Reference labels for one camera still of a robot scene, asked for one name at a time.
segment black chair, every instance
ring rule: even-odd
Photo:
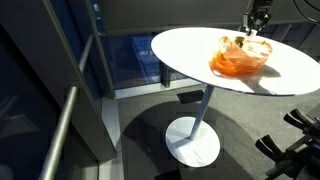
[[[275,179],[281,174],[298,179],[299,174],[312,159],[320,162],[320,122],[302,114],[298,109],[292,110],[283,118],[287,123],[302,130],[304,136],[282,152],[269,135],[257,140],[256,147],[275,162],[275,167],[266,172],[267,179]]]

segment table pedestal base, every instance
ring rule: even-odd
[[[194,117],[173,121],[166,131],[166,143],[170,153],[181,163],[190,167],[203,167],[218,157],[220,142],[216,132],[203,121],[194,139],[189,139],[194,122]]]

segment white table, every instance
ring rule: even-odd
[[[207,84],[196,118],[181,117],[166,131],[171,154],[191,167],[211,164],[218,156],[220,143],[215,131],[202,118],[213,88],[219,87],[257,95],[300,95],[320,88],[320,66],[306,54],[282,43],[267,40],[273,48],[265,66],[241,78],[216,76],[208,65],[222,36],[234,39],[244,33],[214,28],[181,28],[157,35],[151,43],[154,54],[166,65],[192,79]]]

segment handrail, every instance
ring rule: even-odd
[[[116,94],[114,91],[114,87],[113,87],[113,83],[112,83],[112,79],[111,79],[111,75],[110,75],[110,70],[107,64],[107,58],[105,56],[104,50],[103,50],[103,46],[100,40],[100,33],[98,32],[98,28],[97,28],[97,24],[96,24],[96,19],[95,19],[95,15],[92,12],[92,6],[91,6],[91,2],[89,0],[83,0],[83,2],[86,5],[86,9],[87,9],[87,13],[91,22],[91,28],[92,28],[92,32],[93,32],[93,36],[95,38],[95,42],[98,48],[98,52],[100,55],[100,63],[102,64],[102,68],[104,69],[104,74],[106,75],[106,80],[107,80],[107,88],[109,88],[110,92],[103,92],[103,94],[107,95],[109,98],[113,99]]]
[[[81,55],[81,59],[79,62],[79,69],[81,73],[83,72],[90,52],[91,44],[92,44],[92,35],[89,36],[86,46]],[[73,111],[73,107],[77,98],[79,88],[76,86],[72,86],[68,92],[67,100],[62,109],[61,115],[59,117],[59,122],[54,132],[43,168],[42,172],[39,176],[39,180],[54,180],[57,172],[57,168],[60,161],[60,156],[62,152],[62,148],[66,139],[66,135],[68,132],[69,124],[71,121],[71,115]]]

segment floor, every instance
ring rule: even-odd
[[[264,97],[216,88],[204,121],[219,136],[220,154],[207,167],[191,168],[171,156],[164,135],[174,119],[197,113],[199,102],[181,104],[176,94],[204,89],[198,85],[118,100],[125,180],[161,180],[166,173],[175,180],[264,179],[274,163],[256,149],[256,140],[269,134],[280,149],[286,149],[302,132],[284,122],[283,116],[296,107],[309,112],[320,103],[320,91]]]

